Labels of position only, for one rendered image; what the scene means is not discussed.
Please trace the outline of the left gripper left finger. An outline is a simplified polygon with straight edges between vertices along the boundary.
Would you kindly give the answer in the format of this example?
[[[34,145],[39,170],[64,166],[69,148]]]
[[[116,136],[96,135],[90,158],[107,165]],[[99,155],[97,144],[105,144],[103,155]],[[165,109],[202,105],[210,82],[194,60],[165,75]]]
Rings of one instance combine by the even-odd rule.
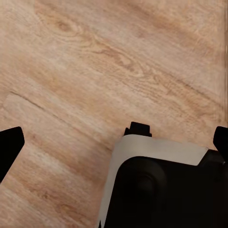
[[[25,144],[20,126],[0,132],[0,183]]]

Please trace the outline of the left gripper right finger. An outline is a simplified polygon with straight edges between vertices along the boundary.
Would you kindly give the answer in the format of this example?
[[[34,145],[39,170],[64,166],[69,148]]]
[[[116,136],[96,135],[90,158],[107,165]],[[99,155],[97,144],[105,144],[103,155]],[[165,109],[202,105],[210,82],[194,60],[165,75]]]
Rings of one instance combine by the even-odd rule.
[[[228,164],[228,128],[221,126],[216,128],[213,144]]]

